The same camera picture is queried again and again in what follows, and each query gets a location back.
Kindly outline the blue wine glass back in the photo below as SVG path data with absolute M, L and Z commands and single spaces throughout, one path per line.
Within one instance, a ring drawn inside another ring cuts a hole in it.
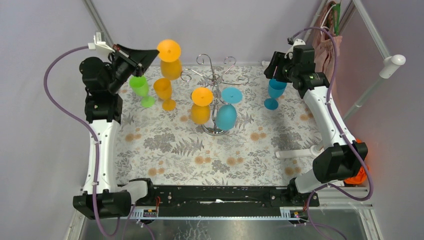
M 275 78 L 272 78 L 268 82 L 268 95 L 264 101 L 264 106 L 268 110 L 276 110 L 279 106 L 278 98 L 281 97 L 287 87 L 286 82 L 277 81 Z

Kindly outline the green wine glass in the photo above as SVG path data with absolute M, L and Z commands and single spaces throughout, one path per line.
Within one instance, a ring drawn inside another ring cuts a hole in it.
M 132 91 L 141 97 L 141 106 L 150 108 L 155 104 L 155 99 L 149 95 L 149 84 L 145 76 L 132 76 L 129 79 L 129 86 Z

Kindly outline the orange wine glass back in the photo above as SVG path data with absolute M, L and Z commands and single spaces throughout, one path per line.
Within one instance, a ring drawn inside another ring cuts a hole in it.
M 167 78 L 160 78 L 153 84 L 153 89 L 157 96 L 163 100 L 162 108 L 165 111 L 172 111 L 176 108 L 176 102 L 172 99 L 172 85 Z

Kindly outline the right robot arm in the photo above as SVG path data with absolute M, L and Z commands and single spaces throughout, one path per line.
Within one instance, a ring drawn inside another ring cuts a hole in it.
M 323 152 L 312 162 L 312 169 L 290 180 L 287 201 L 301 205 L 307 194 L 327 183 L 355 177 L 368 154 L 364 142 L 349 132 L 332 99 L 330 82 L 317 72 L 315 51 L 310 45 L 293 45 L 288 53 L 275 51 L 264 71 L 268 79 L 291 83 L 315 118 L 322 137 Z

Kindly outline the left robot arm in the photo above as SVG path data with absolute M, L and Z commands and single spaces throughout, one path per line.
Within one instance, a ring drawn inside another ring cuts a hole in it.
M 130 76 L 143 76 L 158 54 L 156 49 L 115 44 L 108 61 L 89 57 L 79 65 L 86 92 L 82 123 L 88 127 L 91 141 L 82 194 L 74 196 L 72 204 L 90 220 L 126 217 L 137 201 L 148 206 L 155 200 L 149 178 L 133 179 L 123 186 L 116 183 L 113 154 L 123 109 L 118 92 Z

